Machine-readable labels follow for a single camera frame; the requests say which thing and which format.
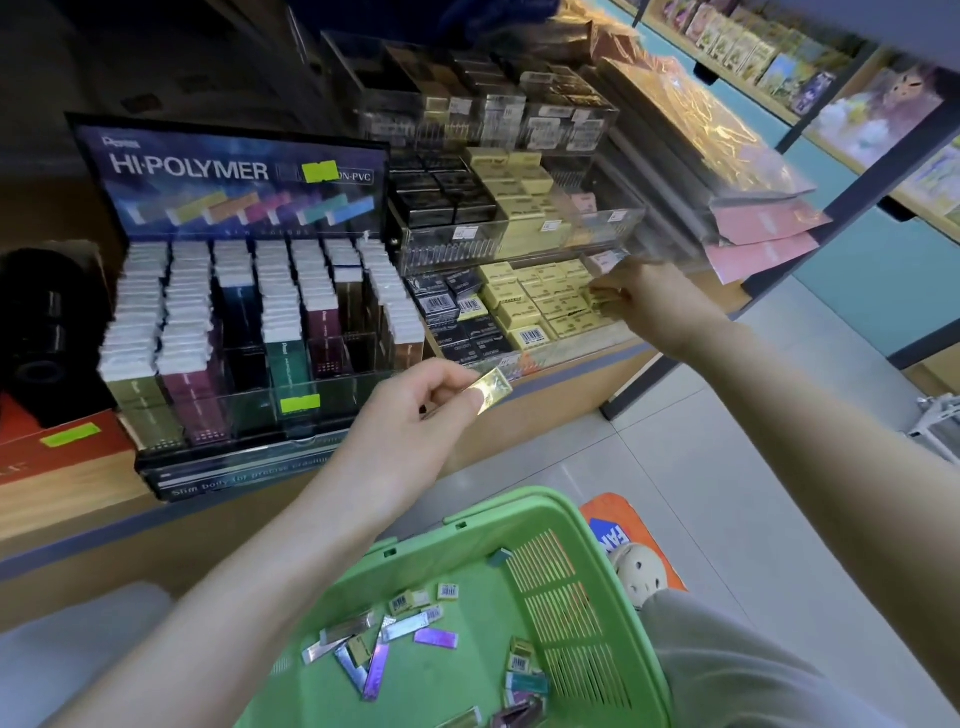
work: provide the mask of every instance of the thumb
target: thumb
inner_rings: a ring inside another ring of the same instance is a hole
[[[479,389],[465,389],[421,424],[431,430],[431,437],[452,448],[464,430],[477,419],[477,413],[482,406],[483,392]]]

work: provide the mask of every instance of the tiled floor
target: tiled floor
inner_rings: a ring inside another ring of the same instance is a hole
[[[794,279],[742,320],[885,425],[903,429],[916,419],[913,385]],[[623,495],[704,602],[906,724],[960,727],[960,716],[688,368],[613,424],[591,414],[444,478],[389,534],[405,538],[528,484],[556,488],[578,503]]]

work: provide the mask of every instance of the wooden shelf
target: wooden shelf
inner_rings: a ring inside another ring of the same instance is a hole
[[[812,129],[807,129],[804,132],[804,136],[857,175],[862,175],[867,170],[867,167],[864,166],[862,162],[840,151]],[[890,197],[913,212],[917,217],[923,219],[928,225],[942,232],[953,242],[960,243],[960,225],[948,220],[943,215],[938,215],[923,203],[914,200],[902,189],[894,190]]]
[[[711,71],[713,71],[713,73],[733,86],[736,90],[740,91],[740,93],[742,93],[744,96],[747,96],[767,109],[780,121],[783,121],[790,126],[793,126],[800,121],[800,117],[793,111],[774,101],[767,94],[760,91],[756,86],[744,83],[743,79],[730,71],[730,69],[724,68],[720,61],[711,58],[709,55],[697,48],[697,46],[691,42],[688,37],[677,33],[677,31],[674,30],[670,25],[664,23],[658,17],[653,15],[652,12],[648,12],[646,15],[644,15],[643,25],[662,36],[664,40],[680,48],[684,53],[698,63],[701,63],[709,68]]]

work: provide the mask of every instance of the pink envelope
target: pink envelope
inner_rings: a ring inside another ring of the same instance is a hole
[[[720,234],[733,245],[781,240],[830,222],[830,217],[797,199],[767,205],[710,206]]]
[[[809,232],[801,232],[755,245],[707,245],[705,250],[717,277],[726,285],[793,260],[817,247],[817,241]]]

